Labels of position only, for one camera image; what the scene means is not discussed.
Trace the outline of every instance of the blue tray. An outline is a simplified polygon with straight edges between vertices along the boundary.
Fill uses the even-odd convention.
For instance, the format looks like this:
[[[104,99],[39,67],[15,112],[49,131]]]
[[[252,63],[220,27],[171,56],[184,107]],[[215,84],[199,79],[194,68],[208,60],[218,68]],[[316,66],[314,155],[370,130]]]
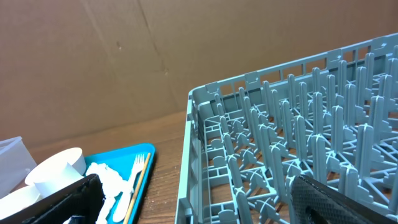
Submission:
[[[139,208],[142,199],[144,198],[143,192],[146,189],[147,183],[149,181],[149,175],[152,170],[152,166],[154,165],[154,157],[155,157],[155,146],[149,143],[143,143],[143,144],[138,144],[135,146],[129,146],[125,147],[122,149],[116,149],[113,151],[109,152],[104,152],[100,154],[95,154],[91,156],[86,156],[85,161],[87,164],[87,167],[92,163],[95,162],[97,164],[105,163],[107,164],[110,168],[116,170],[119,172],[119,175],[123,178],[123,180],[128,180],[130,177],[131,173],[131,168],[134,163],[134,158],[136,157],[137,154],[145,153],[147,154],[150,152],[150,160],[145,172],[144,179],[142,180],[142,185],[141,188],[139,189],[139,193],[137,195],[137,201],[134,204],[134,208],[132,209],[129,224],[132,224],[133,221],[136,218],[137,214],[137,209]],[[111,209],[107,221],[109,224],[115,223],[112,221],[113,213],[119,203],[121,193],[115,198],[116,203],[114,204],[113,208]]]

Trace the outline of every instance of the white plastic bin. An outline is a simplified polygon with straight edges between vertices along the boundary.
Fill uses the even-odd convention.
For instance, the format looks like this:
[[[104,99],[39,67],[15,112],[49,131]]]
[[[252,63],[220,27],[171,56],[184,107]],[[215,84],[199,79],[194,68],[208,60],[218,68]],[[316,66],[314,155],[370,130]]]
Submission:
[[[21,137],[0,141],[0,198],[24,180],[35,166]]]

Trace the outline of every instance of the wooden table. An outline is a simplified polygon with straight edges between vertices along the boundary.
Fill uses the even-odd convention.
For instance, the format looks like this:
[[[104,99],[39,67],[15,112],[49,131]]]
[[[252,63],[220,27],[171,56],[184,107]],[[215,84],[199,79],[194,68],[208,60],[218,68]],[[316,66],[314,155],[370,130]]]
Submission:
[[[174,223],[185,131],[186,112],[171,114],[138,124],[116,127],[30,149],[37,163],[71,147],[80,147],[85,156],[142,142],[156,147],[157,160],[139,217],[139,223]],[[231,200],[229,186],[212,189],[212,201]],[[288,220],[287,206],[277,206]],[[253,216],[258,223],[258,215]]]

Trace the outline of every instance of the brown background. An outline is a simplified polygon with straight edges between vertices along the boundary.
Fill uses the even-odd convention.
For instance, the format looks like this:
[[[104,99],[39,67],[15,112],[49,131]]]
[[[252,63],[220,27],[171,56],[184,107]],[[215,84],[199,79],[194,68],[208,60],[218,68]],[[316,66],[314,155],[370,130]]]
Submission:
[[[398,32],[398,1],[0,0],[0,139],[186,108],[227,77]]]

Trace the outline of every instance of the gray dish rack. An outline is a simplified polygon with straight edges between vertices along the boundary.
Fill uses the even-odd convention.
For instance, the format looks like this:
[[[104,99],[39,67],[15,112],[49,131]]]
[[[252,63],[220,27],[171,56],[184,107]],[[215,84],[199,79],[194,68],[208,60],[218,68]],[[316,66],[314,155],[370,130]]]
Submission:
[[[397,103],[398,34],[193,89],[175,223],[297,223],[299,174],[398,221]],[[220,185],[230,198],[212,202]]]

